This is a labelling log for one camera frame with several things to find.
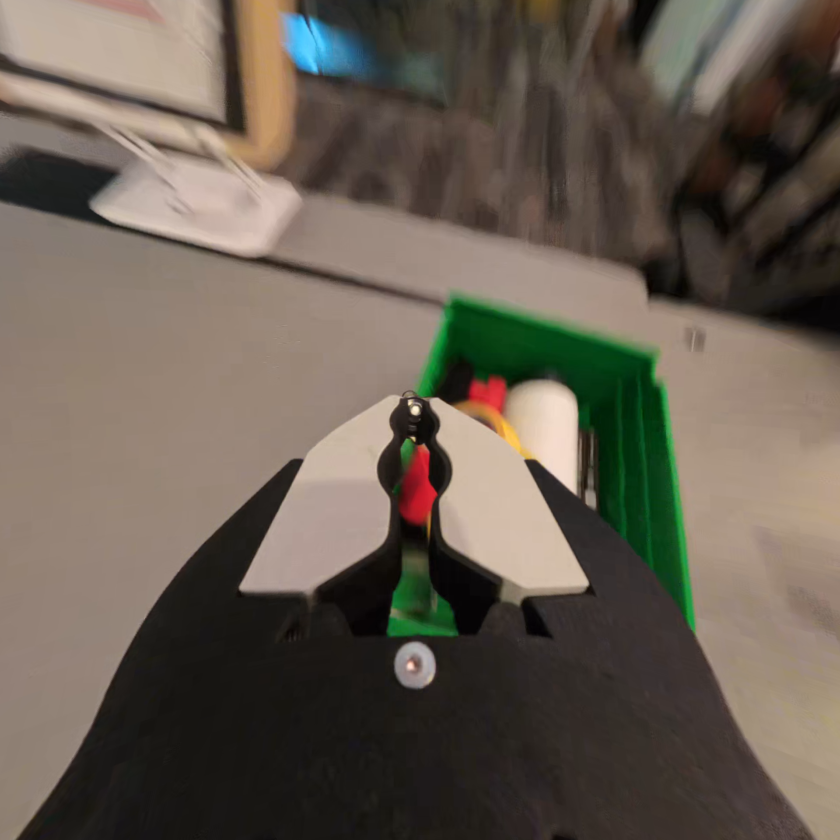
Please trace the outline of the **red flat piece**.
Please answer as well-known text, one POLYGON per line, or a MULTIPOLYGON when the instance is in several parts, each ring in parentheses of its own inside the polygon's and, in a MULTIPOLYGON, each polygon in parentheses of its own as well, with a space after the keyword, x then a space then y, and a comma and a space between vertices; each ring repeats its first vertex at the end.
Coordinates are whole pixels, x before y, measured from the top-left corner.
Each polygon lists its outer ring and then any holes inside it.
POLYGON ((398 492, 402 519, 414 527, 428 525, 437 492, 429 479, 430 455, 426 446, 417 446, 408 461, 398 492))

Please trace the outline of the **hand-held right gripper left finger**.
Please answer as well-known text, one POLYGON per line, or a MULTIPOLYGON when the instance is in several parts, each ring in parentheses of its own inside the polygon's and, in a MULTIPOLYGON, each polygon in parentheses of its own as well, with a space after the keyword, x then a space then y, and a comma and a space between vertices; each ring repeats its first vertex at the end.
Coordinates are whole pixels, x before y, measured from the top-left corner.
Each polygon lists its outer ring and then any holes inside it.
POLYGON ((394 495, 411 399, 390 395, 309 449, 239 584, 243 596, 337 607, 354 634, 384 636, 403 573, 394 495))

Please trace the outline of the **black knob screw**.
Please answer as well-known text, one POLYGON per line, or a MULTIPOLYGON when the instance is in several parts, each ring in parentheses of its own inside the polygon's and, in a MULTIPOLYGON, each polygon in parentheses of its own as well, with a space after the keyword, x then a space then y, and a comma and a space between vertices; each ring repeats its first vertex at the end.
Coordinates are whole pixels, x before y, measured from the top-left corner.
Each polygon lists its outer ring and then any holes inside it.
POLYGON ((440 426, 430 400, 411 390, 397 397, 388 424, 400 446, 406 441, 414 445, 433 444, 440 426))

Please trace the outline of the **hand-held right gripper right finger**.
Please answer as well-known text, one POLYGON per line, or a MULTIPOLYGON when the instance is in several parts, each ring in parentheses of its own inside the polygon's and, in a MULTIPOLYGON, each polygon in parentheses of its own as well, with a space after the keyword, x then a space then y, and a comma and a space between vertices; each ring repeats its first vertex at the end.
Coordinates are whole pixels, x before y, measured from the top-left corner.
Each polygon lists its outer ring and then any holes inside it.
POLYGON ((590 582, 534 478, 531 461, 443 400, 427 400, 429 573, 460 635, 499 603, 582 595, 590 582))

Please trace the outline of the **black block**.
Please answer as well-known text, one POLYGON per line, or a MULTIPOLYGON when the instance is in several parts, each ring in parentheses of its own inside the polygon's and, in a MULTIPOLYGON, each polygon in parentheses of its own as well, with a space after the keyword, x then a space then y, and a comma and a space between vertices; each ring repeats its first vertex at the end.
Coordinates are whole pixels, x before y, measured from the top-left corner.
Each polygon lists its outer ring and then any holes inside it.
POLYGON ((466 360, 457 360, 447 368, 444 378, 437 385, 434 396, 449 405, 462 403, 469 397, 469 389, 474 378, 474 366, 466 360))

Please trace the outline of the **black remote control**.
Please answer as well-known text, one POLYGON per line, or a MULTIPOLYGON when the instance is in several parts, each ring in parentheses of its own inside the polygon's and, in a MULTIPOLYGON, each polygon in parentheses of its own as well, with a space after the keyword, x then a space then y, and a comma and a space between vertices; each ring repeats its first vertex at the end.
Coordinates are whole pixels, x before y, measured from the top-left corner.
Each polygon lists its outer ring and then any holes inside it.
POLYGON ((594 430, 589 428, 579 430, 578 452, 579 498, 588 508, 599 511, 599 442, 594 430))

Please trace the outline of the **clear plastic wrapper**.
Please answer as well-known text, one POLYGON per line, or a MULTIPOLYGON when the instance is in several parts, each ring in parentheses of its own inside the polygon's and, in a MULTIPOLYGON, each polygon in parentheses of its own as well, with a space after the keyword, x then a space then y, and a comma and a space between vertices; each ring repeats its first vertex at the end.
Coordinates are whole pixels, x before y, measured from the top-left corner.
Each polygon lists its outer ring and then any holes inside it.
POLYGON ((395 589, 392 606, 408 618, 426 621, 438 607, 430 573, 427 540, 410 532, 402 537, 402 575, 395 589))

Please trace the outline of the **white bottle black cap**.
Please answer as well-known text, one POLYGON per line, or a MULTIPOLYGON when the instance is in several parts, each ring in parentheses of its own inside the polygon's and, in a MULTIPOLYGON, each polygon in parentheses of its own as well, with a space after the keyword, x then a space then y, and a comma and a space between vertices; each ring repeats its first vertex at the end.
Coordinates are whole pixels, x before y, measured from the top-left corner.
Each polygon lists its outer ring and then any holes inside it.
POLYGON ((562 381, 543 377, 515 384, 504 417, 530 456, 573 494, 580 494, 579 407, 562 381))

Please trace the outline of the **green plastic bin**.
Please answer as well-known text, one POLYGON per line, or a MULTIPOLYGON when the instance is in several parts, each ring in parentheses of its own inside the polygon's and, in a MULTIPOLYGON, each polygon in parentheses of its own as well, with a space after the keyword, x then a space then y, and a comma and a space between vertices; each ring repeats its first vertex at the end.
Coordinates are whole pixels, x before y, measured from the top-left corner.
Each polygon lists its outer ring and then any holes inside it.
POLYGON ((658 351, 491 301, 445 304, 415 392, 433 396, 451 366, 509 385, 553 372, 598 442, 598 510, 655 573, 696 630, 668 394, 658 351))

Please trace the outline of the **grey desk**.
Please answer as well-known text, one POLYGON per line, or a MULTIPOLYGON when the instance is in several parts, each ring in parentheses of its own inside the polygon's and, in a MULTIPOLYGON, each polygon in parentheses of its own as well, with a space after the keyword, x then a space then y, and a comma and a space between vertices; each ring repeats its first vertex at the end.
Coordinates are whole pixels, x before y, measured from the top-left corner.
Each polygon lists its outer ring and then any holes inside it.
POLYGON ((289 459, 417 383, 451 293, 659 350, 697 635, 759 760, 838 838, 838 339, 323 195, 268 264, 6 203, 1 239, 2 838, 184 562, 289 459))

